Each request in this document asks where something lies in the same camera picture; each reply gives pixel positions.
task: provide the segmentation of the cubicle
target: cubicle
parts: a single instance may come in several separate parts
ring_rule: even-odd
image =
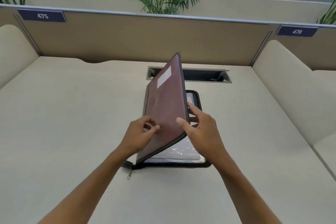
[[[311,70],[336,64],[330,55],[305,60],[304,49],[274,39],[288,25],[39,8],[66,19],[42,22],[3,7],[0,16],[11,10],[19,21],[0,28],[4,222],[36,223],[98,166],[142,114],[148,68],[163,67],[176,51],[183,68],[227,71],[232,83],[186,82],[186,89],[199,93],[228,152],[280,220],[336,219],[333,167],[315,147],[335,132],[336,94]],[[318,30],[302,41],[336,35],[333,26],[305,26]],[[91,223],[240,223],[213,166],[127,176],[117,172]]]

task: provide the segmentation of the number sign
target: number sign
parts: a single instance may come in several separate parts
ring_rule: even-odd
[[[281,26],[276,35],[312,37],[319,28]]]
[[[67,22],[63,12],[18,9],[25,21]]]

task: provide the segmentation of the paper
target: paper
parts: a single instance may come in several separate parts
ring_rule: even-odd
[[[157,80],[157,89],[171,76],[171,66]]]

